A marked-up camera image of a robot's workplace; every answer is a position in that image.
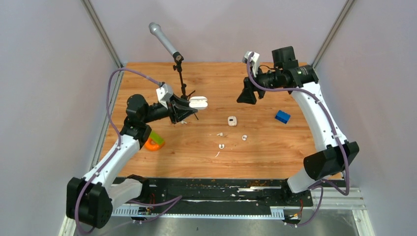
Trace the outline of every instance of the gray cylindrical device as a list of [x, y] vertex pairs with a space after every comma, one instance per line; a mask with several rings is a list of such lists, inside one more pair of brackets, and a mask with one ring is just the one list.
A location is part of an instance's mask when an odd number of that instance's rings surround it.
[[159, 42], [164, 45], [164, 47], [168, 50], [168, 52], [174, 57], [175, 61], [181, 61], [182, 56], [181, 54], [175, 49], [172, 43], [169, 41], [167, 36], [165, 36], [164, 32], [162, 32], [161, 26], [155, 22], [151, 22], [149, 24], [150, 33], [155, 35], [158, 38]]

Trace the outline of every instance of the wall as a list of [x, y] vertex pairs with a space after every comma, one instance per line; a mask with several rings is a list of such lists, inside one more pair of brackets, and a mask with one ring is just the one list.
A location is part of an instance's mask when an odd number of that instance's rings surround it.
[[417, 2], [357, 0], [317, 72], [378, 236], [415, 235]]
[[81, 1], [0, 3], [0, 235], [57, 235], [114, 64]]
[[173, 61], [148, 29], [154, 21], [185, 61], [241, 61], [246, 51], [272, 61], [294, 46], [312, 62], [345, 0], [92, 0], [123, 62]]

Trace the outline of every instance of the blue lego brick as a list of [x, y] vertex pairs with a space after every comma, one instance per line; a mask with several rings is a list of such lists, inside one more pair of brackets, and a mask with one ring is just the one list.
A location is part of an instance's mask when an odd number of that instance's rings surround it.
[[283, 112], [282, 110], [279, 110], [278, 113], [275, 116], [275, 119], [279, 120], [280, 122], [286, 124], [288, 120], [290, 119], [291, 115]]

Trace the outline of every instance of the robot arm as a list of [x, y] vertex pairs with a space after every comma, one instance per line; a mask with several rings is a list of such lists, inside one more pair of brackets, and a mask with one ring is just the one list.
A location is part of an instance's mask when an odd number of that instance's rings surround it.
[[[251, 53], [247, 52], [245, 54], [244, 63], [247, 63]], [[266, 73], [263, 73], [259, 68], [259, 54], [254, 53], [253, 55], [249, 63], [251, 72], [254, 74], [254, 80], [258, 85], [267, 89], [301, 88], [318, 97], [320, 103], [328, 110], [314, 69], [310, 65], [299, 66], [292, 47], [272, 51], [274, 68]], [[265, 91], [254, 86], [248, 77], [243, 80], [243, 84], [244, 88], [237, 99], [238, 103], [256, 104], [255, 92], [258, 93], [259, 99], [264, 97]], [[290, 199], [294, 194], [306, 191], [309, 186], [318, 180], [328, 178], [345, 169], [342, 152], [322, 108], [307, 93], [301, 91], [290, 91], [289, 93], [299, 104], [307, 120], [313, 134], [317, 153], [306, 157], [303, 168], [297, 174], [288, 178], [287, 199]], [[359, 147], [356, 142], [348, 142], [346, 136], [334, 122], [331, 113], [329, 113], [329, 116], [337, 129], [337, 137], [343, 144], [350, 164], [359, 152]]]
[[147, 123], [169, 117], [175, 124], [207, 107], [205, 97], [192, 97], [189, 101], [178, 98], [172, 88], [162, 84], [156, 90], [158, 103], [149, 105], [140, 94], [127, 100], [126, 114], [119, 142], [112, 146], [104, 158], [81, 179], [73, 177], [67, 185], [66, 215], [75, 218], [75, 206], [82, 188], [87, 186], [78, 208], [79, 220], [102, 228], [110, 219], [113, 209], [131, 199], [144, 200], [149, 193], [149, 181], [135, 175], [114, 187], [112, 183], [127, 161], [148, 140], [151, 127]]

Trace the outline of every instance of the wood grain surface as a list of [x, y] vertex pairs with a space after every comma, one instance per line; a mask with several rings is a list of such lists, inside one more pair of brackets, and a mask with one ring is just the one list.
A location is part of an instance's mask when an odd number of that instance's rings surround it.
[[[170, 84], [181, 95], [179, 76], [173, 63], [129, 63], [158, 81]], [[135, 154], [119, 176], [209, 178], [288, 178], [302, 168], [303, 158], [315, 153], [313, 137], [298, 104], [286, 92], [267, 92], [256, 105], [237, 103], [246, 69], [243, 63], [204, 62], [183, 65], [187, 93], [205, 96], [208, 108], [188, 117], [187, 124], [171, 124], [168, 118], [149, 123], [166, 142], [159, 151], [145, 148]], [[142, 94], [149, 104], [157, 102], [157, 86], [125, 72], [112, 119], [118, 129], [126, 117], [126, 101]], [[291, 115], [287, 124], [274, 117], [278, 110]], [[227, 117], [238, 125], [229, 127]], [[224, 137], [216, 134], [223, 132]], [[101, 157], [117, 136], [110, 127]]]

